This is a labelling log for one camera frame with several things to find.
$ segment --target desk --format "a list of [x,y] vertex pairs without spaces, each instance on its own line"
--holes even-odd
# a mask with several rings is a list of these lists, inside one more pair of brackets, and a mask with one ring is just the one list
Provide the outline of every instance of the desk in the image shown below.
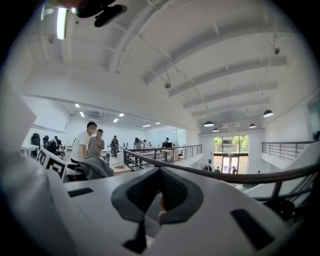
[[37,145],[32,145],[32,144],[23,144],[21,146],[21,150],[23,151],[23,154],[25,156],[29,156],[30,157],[30,152],[31,151],[35,151],[36,150],[36,155],[38,155],[39,153],[39,146]]

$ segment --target ceiling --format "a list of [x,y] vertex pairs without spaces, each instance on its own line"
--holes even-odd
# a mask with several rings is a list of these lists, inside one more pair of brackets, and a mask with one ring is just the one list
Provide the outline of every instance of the ceiling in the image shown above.
[[[288,75],[294,48],[292,29],[272,9],[256,0],[114,4],[124,4],[128,11],[102,28],[94,27],[94,17],[70,14],[65,40],[56,38],[56,10],[44,20],[37,13],[24,34],[34,62],[96,67],[151,88],[183,106],[202,133],[210,132],[203,128],[207,120],[218,127],[241,124],[235,131],[248,130],[250,122],[261,128],[263,112]],[[66,108],[79,112],[72,104]],[[83,108],[108,121],[118,115]],[[120,121],[133,127],[150,122],[130,116]]]
[[115,110],[102,110],[94,107],[79,105],[76,107],[73,103],[61,102],[61,105],[73,116],[81,116],[80,111],[83,112],[84,117],[93,122],[103,122],[108,125],[123,126],[128,128],[135,128],[140,130],[150,130],[153,128],[160,128],[166,126],[165,124],[156,124],[157,121],[151,121],[139,116],[133,116],[123,113],[124,116],[119,116],[120,112]]

